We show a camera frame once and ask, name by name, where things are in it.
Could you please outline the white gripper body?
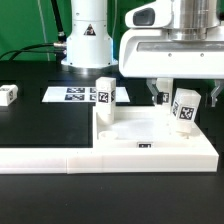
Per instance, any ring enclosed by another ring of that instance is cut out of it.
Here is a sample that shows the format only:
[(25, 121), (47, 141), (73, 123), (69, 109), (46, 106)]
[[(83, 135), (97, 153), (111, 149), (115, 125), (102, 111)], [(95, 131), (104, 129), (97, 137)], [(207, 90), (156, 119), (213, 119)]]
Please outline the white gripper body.
[(130, 29), (122, 37), (119, 71), (129, 78), (224, 79), (224, 26), (201, 41), (172, 41), (163, 29)]

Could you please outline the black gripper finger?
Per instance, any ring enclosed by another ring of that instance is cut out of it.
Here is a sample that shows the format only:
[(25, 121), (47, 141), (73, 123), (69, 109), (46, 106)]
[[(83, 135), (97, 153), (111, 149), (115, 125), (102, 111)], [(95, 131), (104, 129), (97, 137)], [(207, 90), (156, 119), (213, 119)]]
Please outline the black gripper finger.
[(163, 92), (160, 92), (159, 89), (156, 86), (156, 79), (147, 79), (146, 84), (149, 88), (150, 92), (152, 93), (152, 100), (157, 105), (163, 104)]
[(224, 89), (224, 79), (219, 79), (214, 81), (215, 87), (207, 95), (207, 105), (209, 107), (215, 107), (217, 102), (217, 97)]

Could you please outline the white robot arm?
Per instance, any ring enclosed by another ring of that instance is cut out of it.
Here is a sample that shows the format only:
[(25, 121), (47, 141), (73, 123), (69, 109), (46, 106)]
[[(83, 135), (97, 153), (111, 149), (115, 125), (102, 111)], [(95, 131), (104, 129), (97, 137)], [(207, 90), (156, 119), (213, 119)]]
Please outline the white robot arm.
[(117, 65), (129, 78), (145, 78), (154, 96), (160, 79), (211, 79), (208, 103), (224, 90), (224, 25), (219, 0), (155, 0), (125, 15), (119, 59), (107, 32), (107, 0), (71, 0), (72, 32), (66, 41), (69, 69), (90, 73)]

